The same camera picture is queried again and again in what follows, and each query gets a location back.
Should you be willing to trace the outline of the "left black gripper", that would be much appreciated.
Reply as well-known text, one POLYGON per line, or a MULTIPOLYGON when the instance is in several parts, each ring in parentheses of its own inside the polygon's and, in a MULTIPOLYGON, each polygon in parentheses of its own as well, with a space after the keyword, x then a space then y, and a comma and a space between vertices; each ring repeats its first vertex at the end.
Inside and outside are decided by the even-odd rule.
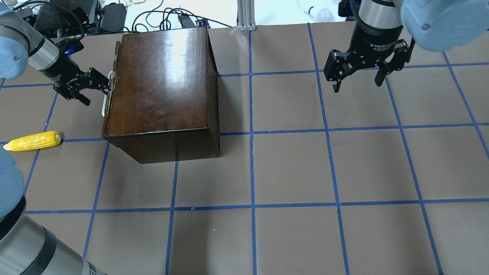
POLYGON ((84 73, 68 56, 81 51, 83 44, 77 38, 65 38, 54 43, 42 38, 38 44, 38 71, 49 78, 54 89, 66 100, 78 100, 85 106, 91 101, 80 93, 82 89, 96 89, 108 95, 110 80, 96 68, 84 73))

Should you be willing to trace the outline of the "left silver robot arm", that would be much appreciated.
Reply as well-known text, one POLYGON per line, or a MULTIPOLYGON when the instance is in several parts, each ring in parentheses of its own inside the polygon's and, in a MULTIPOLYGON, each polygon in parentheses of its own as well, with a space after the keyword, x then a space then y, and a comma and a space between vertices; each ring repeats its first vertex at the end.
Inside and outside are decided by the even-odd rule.
POLYGON ((81 94, 83 89, 109 93, 105 75, 95 68, 84 72, 69 57, 83 49, 84 33, 55 43, 3 3, 0 14, 1 79, 16 79, 30 65, 50 79, 53 89, 66 100, 75 99, 89 106, 90 100, 81 94))

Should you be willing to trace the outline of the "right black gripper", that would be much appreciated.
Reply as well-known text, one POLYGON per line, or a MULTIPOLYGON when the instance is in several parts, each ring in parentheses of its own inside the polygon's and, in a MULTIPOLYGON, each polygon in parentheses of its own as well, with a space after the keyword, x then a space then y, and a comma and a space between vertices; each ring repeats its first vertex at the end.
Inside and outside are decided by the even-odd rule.
POLYGON ((332 82, 333 91, 339 92, 346 77, 358 70, 374 68, 375 65, 379 69, 374 82, 380 87, 386 76, 410 63, 416 41, 412 38, 407 45, 404 39, 399 40, 402 30, 403 26, 378 29, 363 21, 356 21, 348 51, 331 50, 325 63, 323 72, 326 80, 332 82), (383 58, 392 53, 392 59, 386 62, 383 58))

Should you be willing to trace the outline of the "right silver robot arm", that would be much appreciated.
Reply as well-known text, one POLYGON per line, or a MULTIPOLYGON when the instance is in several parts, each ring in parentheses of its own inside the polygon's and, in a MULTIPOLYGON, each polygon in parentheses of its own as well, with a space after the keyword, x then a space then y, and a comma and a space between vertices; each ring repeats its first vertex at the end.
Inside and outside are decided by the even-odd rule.
POLYGON ((377 86, 410 63, 416 45, 428 52, 465 46, 488 30, 487 0, 341 0, 340 17, 356 21, 347 51, 330 51, 323 70, 335 93, 358 70, 378 68, 377 86))

